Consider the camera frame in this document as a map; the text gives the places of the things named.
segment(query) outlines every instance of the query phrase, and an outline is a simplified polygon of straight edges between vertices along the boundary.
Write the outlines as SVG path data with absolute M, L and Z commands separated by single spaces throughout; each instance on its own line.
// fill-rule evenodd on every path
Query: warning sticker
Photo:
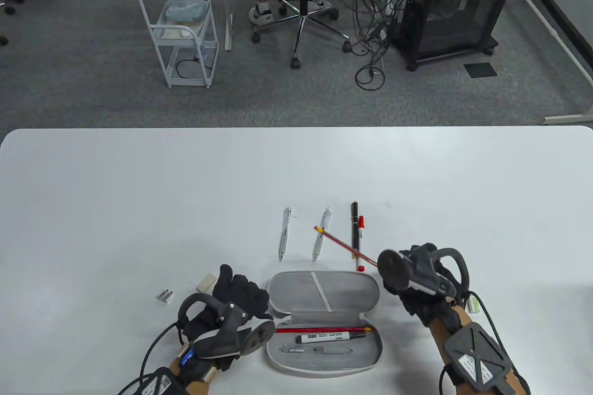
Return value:
M 459 361 L 459 364 L 461 364 L 462 367 L 466 370 L 470 378 L 477 382 L 478 376 L 476 371 L 476 359 L 474 357 L 471 357 L 470 355 L 462 355 L 462 357 L 460 357 L 460 359 L 458 359 L 457 361 Z M 480 361 L 480 369 L 482 373 L 481 384 L 486 384 L 493 378 L 492 372 L 488 370 L 488 368 L 484 365 L 482 361 Z
M 155 389 L 157 388 L 157 378 L 155 376 L 148 386 L 142 389 L 142 395 L 163 395 L 169 386 L 171 386 L 171 380 L 166 375 L 161 376 L 161 387 L 156 394 Z

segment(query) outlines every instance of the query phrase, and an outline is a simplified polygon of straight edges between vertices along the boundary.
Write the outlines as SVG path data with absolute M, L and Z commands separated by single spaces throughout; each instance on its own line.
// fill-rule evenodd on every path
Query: white sneaker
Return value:
M 256 5 L 256 7 L 252 7 L 252 9 L 249 11 L 249 21 L 252 23 L 252 25 L 261 26 L 273 22 L 274 16 L 269 9 L 267 11 L 260 12 L 258 6 Z

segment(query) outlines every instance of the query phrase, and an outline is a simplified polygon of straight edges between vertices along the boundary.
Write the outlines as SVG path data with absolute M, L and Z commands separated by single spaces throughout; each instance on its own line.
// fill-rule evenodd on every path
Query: black glove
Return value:
M 422 246 L 426 247 L 428 251 L 436 251 L 436 246 L 434 244 L 426 243 Z M 410 251 L 406 250 L 402 251 L 403 255 L 407 255 L 409 252 Z M 461 287 L 461 284 L 457 281 L 457 279 L 455 279 L 453 274 L 451 274 L 451 271 L 443 266 L 440 260 L 434 261 L 433 266 L 439 275 L 449 279 L 449 281 L 451 281 L 451 283 L 453 283 L 455 286 L 455 289 L 457 290 L 455 300 L 457 303 L 460 305 L 465 305 L 467 295 L 464 294 L 464 289 Z M 384 280 L 383 287 L 389 293 L 399 296 L 407 312 L 412 316 L 417 315 L 425 326 L 428 326 L 428 323 L 430 323 L 430 321 L 435 318 L 436 313 L 438 313 L 439 310 L 442 310 L 443 304 L 447 304 L 443 296 L 429 295 L 422 291 L 411 288 L 404 291 L 398 291 L 390 287 L 390 285 Z
M 254 316 L 259 319 L 273 319 L 271 315 L 265 313 L 267 302 L 270 299 L 267 291 L 260 289 L 256 283 L 248 281 L 243 275 L 233 276 L 233 269 L 227 264 L 221 265 L 218 282 L 214 285 L 212 296 L 220 302 L 237 304 L 247 314 L 247 320 Z M 221 325 L 216 310 L 206 307 L 187 323 L 183 333 L 191 342 L 201 334 L 219 329 Z M 220 370 L 225 371 L 231 366 L 233 359 L 235 358 L 221 358 L 216 365 Z

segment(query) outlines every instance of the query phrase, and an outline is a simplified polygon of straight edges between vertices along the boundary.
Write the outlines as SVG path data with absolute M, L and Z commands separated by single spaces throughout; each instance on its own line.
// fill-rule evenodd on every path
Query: pencil case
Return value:
M 379 362 L 383 354 L 381 335 L 366 318 L 366 313 L 379 301 L 379 286 L 371 276 L 332 270 L 283 272 L 271 279 L 268 292 L 271 307 L 284 315 L 276 323 L 277 329 L 372 329 L 364 332 L 363 338 L 302 345 L 297 344 L 299 333 L 277 332 L 265 347 L 269 361 L 277 370 L 295 376 L 327 378 L 363 372 Z M 331 351 L 350 351 L 314 350 L 324 346 Z

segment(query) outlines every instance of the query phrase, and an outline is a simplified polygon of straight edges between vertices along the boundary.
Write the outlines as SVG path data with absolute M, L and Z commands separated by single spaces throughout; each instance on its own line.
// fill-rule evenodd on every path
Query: black pen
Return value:
M 352 217 L 352 248 L 356 251 L 360 251 L 360 244 L 358 242 L 358 236 L 360 236 L 358 233 L 358 202 L 352 202 L 352 205 L 350 205 L 350 213 Z M 358 259 L 358 256 L 352 253 L 352 259 Z

